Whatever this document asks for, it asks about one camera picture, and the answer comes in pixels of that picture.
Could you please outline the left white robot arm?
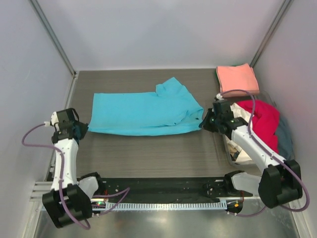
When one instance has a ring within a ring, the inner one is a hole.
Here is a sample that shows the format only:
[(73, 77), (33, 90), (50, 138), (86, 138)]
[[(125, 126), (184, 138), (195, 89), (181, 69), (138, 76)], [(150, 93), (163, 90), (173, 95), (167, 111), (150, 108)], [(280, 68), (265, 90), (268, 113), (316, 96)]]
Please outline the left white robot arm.
[(76, 175), (79, 142), (88, 131), (88, 124), (80, 122), (76, 110), (53, 112), (50, 125), (55, 129), (55, 168), (53, 183), (43, 194), (42, 203), (55, 227), (63, 228), (92, 216), (91, 199), (102, 197), (105, 185), (97, 172), (80, 178)]

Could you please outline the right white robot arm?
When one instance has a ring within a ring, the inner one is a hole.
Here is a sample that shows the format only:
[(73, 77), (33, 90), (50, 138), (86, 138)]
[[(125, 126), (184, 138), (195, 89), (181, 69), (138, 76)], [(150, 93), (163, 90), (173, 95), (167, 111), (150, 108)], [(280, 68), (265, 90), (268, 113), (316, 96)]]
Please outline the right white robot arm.
[(235, 118), (227, 100), (214, 101), (200, 128), (226, 135), (254, 161), (261, 176), (234, 171), (224, 176), (224, 192), (235, 196), (241, 190), (259, 196), (268, 208), (284, 205), (307, 195), (296, 161), (286, 161), (267, 146), (242, 118)]

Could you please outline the turquoise t shirt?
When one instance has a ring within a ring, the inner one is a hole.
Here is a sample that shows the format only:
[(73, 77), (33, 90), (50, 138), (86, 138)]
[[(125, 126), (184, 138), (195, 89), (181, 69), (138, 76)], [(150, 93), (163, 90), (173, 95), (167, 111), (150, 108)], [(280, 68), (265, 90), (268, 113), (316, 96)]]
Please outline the turquoise t shirt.
[(204, 109), (175, 77), (154, 92), (96, 93), (89, 131), (124, 136), (162, 136), (199, 130)]

